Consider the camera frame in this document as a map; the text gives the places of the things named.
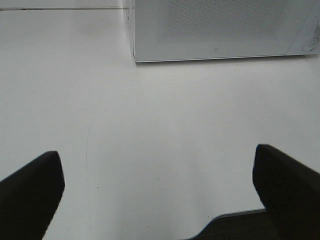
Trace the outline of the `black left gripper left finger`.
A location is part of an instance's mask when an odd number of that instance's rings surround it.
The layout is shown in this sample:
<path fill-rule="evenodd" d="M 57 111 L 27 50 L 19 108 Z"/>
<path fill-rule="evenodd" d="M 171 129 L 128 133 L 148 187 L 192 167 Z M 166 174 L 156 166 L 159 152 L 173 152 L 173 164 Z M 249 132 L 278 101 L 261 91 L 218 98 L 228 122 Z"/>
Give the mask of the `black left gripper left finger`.
<path fill-rule="evenodd" d="M 60 204 L 65 179 L 57 151 L 47 151 L 0 182 L 0 238 L 43 239 Z"/>

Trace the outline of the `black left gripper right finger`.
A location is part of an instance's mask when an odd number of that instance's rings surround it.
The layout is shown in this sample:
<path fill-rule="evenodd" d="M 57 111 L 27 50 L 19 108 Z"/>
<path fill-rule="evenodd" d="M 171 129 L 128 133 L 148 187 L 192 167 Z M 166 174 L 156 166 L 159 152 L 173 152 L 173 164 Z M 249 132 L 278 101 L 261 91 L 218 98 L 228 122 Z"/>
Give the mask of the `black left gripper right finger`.
<path fill-rule="evenodd" d="M 282 240 L 320 238 L 318 172 L 269 144 L 259 144 L 252 181 Z"/>

